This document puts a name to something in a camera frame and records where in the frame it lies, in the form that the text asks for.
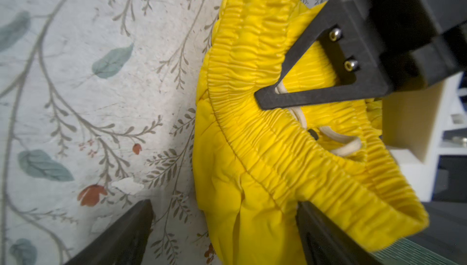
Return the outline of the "yellow garment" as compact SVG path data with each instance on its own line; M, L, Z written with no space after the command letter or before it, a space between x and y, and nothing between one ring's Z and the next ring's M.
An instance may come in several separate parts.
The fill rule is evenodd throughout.
M287 50L317 16L300 0L223 0L199 74L193 150L197 203L225 265L303 265L297 205L311 202L363 249L429 226L381 140L373 100L264 111Z

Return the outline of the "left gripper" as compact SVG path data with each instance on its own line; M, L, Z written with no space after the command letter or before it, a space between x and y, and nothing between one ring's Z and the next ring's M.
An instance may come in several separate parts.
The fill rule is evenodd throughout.
M278 81L255 93L263 110L418 91L467 70L467 0L298 6L288 44Z

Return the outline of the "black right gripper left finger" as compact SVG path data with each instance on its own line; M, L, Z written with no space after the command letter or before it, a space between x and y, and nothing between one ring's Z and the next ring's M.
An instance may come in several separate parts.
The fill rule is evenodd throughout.
M142 263L152 226L149 199L139 201L68 265L139 265Z

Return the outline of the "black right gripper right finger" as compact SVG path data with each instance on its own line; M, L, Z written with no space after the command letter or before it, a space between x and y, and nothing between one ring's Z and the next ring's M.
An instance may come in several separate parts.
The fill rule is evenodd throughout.
M296 222L309 265L380 264L312 203L298 204Z

